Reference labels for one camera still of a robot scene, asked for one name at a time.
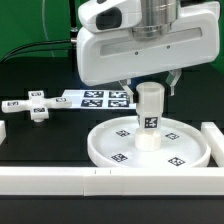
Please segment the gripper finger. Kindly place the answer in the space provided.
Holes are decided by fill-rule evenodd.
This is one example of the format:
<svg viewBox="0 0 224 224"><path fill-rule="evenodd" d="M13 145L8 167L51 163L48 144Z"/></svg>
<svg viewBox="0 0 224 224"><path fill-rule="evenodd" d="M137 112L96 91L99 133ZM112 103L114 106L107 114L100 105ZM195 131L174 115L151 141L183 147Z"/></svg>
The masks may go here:
<svg viewBox="0 0 224 224"><path fill-rule="evenodd" d="M169 95L173 96L175 94L175 85L177 84L179 78L181 77L181 69L173 69L169 71L166 78L166 84L169 86Z"/></svg>
<svg viewBox="0 0 224 224"><path fill-rule="evenodd" d="M119 84L121 85L121 87L123 88L123 90L127 93L127 95L129 96L130 99L133 98L133 91L131 90L131 88L129 87L129 85L131 84L131 80L130 79L124 79L124 80L120 80Z"/></svg>

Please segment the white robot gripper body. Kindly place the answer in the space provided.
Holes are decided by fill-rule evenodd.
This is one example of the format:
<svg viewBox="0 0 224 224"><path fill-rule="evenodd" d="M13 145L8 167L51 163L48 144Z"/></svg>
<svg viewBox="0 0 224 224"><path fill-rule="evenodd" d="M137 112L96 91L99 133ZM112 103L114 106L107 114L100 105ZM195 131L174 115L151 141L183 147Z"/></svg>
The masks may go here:
<svg viewBox="0 0 224 224"><path fill-rule="evenodd" d="M212 62L220 49L220 3L181 6L179 0L141 0L132 28L77 36L81 80L99 85Z"/></svg>

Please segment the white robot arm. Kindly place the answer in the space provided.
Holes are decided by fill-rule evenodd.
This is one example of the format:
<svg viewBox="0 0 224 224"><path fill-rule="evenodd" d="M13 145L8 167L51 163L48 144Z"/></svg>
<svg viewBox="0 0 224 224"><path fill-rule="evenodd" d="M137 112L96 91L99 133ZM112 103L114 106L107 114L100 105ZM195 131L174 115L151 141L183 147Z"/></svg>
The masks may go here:
<svg viewBox="0 0 224 224"><path fill-rule="evenodd" d="M78 8L77 67L88 86L214 61L220 3L88 0Z"/></svg>

